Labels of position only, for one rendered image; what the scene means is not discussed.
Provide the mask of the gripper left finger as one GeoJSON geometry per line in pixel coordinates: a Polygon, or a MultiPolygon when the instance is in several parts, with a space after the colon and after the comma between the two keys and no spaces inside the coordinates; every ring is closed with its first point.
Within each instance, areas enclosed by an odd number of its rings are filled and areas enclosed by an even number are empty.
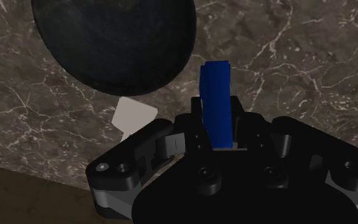
{"type": "Polygon", "coordinates": [[[214,193],[214,154],[203,127],[199,97],[191,99],[190,113],[174,122],[156,119],[96,158],[86,168],[96,212],[108,219],[131,219],[133,204],[141,202],[142,187],[178,154],[169,170],[173,179],[157,186],[166,196],[176,187],[185,195],[214,193]]]}

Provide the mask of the blue bar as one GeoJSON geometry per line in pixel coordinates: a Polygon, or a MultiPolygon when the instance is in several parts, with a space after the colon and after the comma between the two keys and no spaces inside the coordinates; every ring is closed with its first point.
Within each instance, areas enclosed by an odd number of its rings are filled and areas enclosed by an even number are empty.
{"type": "Polygon", "coordinates": [[[203,126],[213,148],[232,148],[230,63],[207,61],[200,68],[203,126]]]}

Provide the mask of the black round bowl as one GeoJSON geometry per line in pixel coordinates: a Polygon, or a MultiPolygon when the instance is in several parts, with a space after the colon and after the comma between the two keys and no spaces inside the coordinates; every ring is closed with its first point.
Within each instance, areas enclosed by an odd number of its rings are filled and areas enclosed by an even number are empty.
{"type": "Polygon", "coordinates": [[[196,39],[194,0],[31,0],[52,57],[99,92],[138,96],[173,81],[196,39]]]}

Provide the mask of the white flat card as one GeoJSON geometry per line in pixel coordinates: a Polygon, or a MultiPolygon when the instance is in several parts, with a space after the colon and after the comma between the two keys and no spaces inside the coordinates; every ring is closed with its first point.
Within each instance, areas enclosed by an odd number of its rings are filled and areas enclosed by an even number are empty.
{"type": "Polygon", "coordinates": [[[157,114],[158,110],[152,106],[128,97],[120,97],[111,123],[123,133],[121,141],[124,141],[152,122],[157,114]]]}

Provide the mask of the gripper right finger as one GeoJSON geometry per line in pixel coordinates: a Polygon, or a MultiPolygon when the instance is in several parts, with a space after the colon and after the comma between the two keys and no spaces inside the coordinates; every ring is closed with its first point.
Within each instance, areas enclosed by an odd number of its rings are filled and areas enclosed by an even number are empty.
{"type": "Polygon", "coordinates": [[[284,167],[290,209],[298,222],[358,222],[358,147],[288,116],[267,122],[244,111],[231,97],[234,142],[266,157],[267,150],[284,167]]]}

